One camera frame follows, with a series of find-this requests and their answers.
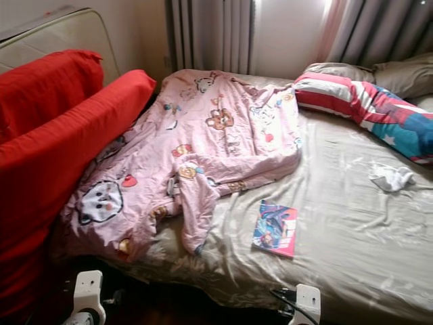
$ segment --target black cable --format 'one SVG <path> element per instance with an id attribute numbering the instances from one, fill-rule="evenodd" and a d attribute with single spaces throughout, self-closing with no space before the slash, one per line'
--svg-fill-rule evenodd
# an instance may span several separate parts
<path id="1" fill-rule="evenodd" d="M 278 298 L 279 300 L 283 301 L 284 303 L 287 303 L 291 308 L 299 311 L 302 315 L 304 315 L 308 320 L 313 323 L 313 325 L 319 325 L 318 322 L 316 322 L 307 312 L 305 312 L 303 309 L 299 308 L 297 304 L 287 300 L 285 297 L 283 297 L 281 294 L 277 293 L 275 289 L 269 290 L 271 295 L 273 295 L 275 298 Z"/>

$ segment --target striped pillow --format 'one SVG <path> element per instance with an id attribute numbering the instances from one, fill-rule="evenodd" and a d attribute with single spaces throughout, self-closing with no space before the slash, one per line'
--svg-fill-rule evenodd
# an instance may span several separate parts
<path id="1" fill-rule="evenodd" d="M 433 164 L 433 113 L 388 90 L 349 78 L 308 72 L 295 80 L 298 105 L 352 119 L 418 164 Z"/>

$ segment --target book cover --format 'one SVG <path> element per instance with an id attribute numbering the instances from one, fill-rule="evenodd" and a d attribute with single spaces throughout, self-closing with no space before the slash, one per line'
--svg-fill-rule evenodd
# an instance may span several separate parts
<path id="1" fill-rule="evenodd" d="M 293 257 L 297 210 L 262 200 L 252 245 L 271 253 Z"/>

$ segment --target mattress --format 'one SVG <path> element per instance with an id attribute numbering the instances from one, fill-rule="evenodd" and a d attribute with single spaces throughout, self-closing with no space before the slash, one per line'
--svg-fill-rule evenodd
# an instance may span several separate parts
<path id="1" fill-rule="evenodd" d="M 257 85 L 288 82 L 239 77 Z M 270 288 L 303 283 L 321 290 L 323 320 L 427 324 L 433 315 L 433 170 L 337 116 L 302 111 L 300 127 L 302 161 L 295 173 L 220 198 L 200 257 L 184 250 L 183 221 L 175 217 L 161 223 L 145 258 L 106 261 L 142 281 L 197 286 L 230 307 L 277 308 Z M 386 194 L 369 180 L 376 164 L 409 167 L 416 183 Z M 251 246 L 262 199 L 298 209 L 292 260 Z"/>
<path id="2" fill-rule="evenodd" d="M 48 22 L 45 22 L 46 18 L 31 22 L 37 27 L 0 43 L 0 74 L 52 52 L 87 49 L 103 58 L 104 86 L 117 79 L 120 74 L 101 16 L 92 9 L 71 7 L 56 11 L 55 16 L 62 12 L 65 16 Z M 25 29 L 27 25 L 15 30 Z"/>

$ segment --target beige pillow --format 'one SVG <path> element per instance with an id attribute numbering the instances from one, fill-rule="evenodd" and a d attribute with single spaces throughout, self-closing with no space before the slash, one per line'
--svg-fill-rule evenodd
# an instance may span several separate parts
<path id="1" fill-rule="evenodd" d="M 400 98 L 414 98 L 433 93 L 433 52 L 402 62 L 374 65 L 376 85 Z"/>
<path id="2" fill-rule="evenodd" d="M 370 69 L 361 66 L 351 66 L 345 63 L 313 63 L 306 67 L 304 73 L 306 72 L 332 74 L 333 76 L 350 78 L 354 81 L 374 83 L 374 76 Z"/>
<path id="3" fill-rule="evenodd" d="M 424 95 L 416 98 L 407 98 L 409 103 L 426 110 L 427 112 L 433 113 L 433 95 Z"/>

